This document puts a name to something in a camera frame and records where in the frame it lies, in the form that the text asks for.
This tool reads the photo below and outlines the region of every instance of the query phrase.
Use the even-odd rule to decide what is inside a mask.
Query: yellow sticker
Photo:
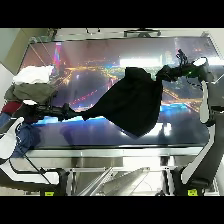
[[[45,196],[54,196],[54,192],[45,192]]]
[[[188,190],[188,196],[198,196],[198,192],[196,189]]]

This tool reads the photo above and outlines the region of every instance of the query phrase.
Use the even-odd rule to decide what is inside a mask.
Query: olive green cloth
[[[55,87],[46,83],[12,85],[5,93],[7,101],[33,100],[45,103],[55,92]]]

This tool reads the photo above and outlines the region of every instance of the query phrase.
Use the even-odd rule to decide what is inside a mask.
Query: blue cloth
[[[8,114],[2,113],[0,115],[0,127],[6,124],[10,120],[10,118],[11,117]],[[33,142],[34,142],[33,127],[29,124],[22,123],[22,125],[16,129],[16,135],[20,139],[20,144],[18,145],[19,140],[17,140],[17,145],[11,156],[13,158],[23,157],[22,155],[25,154],[31,146],[33,146]]]

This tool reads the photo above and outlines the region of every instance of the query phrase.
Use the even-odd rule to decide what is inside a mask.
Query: night city image
[[[141,67],[155,79],[164,65],[179,65],[181,49],[189,61],[201,56],[217,58],[209,38],[130,38],[35,43],[27,49],[21,68],[54,65],[50,77],[58,93],[53,105],[69,103],[75,111],[92,107],[116,82],[126,67]],[[214,66],[219,76],[223,69]],[[45,117],[34,124],[37,147],[204,144],[207,128],[200,123],[202,91],[197,79],[163,82],[163,98],[156,126],[145,136],[131,138],[104,117],[81,117],[58,122]]]

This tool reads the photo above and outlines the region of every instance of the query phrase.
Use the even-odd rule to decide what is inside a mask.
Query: maroon cloth
[[[14,112],[16,112],[19,107],[22,105],[20,102],[8,102],[3,108],[2,113],[7,113],[8,115],[12,116]]]

